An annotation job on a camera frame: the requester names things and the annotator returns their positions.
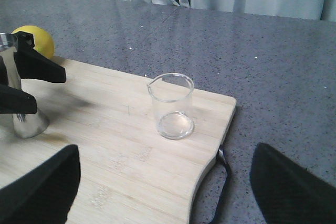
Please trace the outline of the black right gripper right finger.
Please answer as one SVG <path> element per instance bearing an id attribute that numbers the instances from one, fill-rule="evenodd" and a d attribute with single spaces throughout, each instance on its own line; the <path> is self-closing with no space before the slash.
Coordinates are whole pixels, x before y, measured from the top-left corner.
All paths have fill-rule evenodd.
<path id="1" fill-rule="evenodd" d="M 250 183 L 266 223 L 335 223 L 335 187 L 266 143 L 254 151 Z"/>

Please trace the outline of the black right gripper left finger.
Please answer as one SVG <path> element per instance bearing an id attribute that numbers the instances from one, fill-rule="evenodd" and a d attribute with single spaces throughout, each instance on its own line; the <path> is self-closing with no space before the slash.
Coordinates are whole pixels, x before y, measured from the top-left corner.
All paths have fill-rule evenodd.
<path id="1" fill-rule="evenodd" d="M 79 184 L 79 149 L 67 145 L 1 189 L 1 223 L 66 223 Z"/>

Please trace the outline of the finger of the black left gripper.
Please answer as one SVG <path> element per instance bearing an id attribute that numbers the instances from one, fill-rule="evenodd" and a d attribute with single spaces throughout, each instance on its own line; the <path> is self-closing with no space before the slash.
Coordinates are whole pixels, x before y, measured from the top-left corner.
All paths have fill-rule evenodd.
<path id="1" fill-rule="evenodd" d="M 66 82 L 65 68 L 34 49 L 33 34 L 18 31 L 13 35 L 17 38 L 17 52 L 14 53 L 14 60 L 22 79 L 36 79 L 51 83 Z"/>
<path id="2" fill-rule="evenodd" d="M 37 103 L 34 96 L 1 84 L 1 114 L 35 114 Z"/>

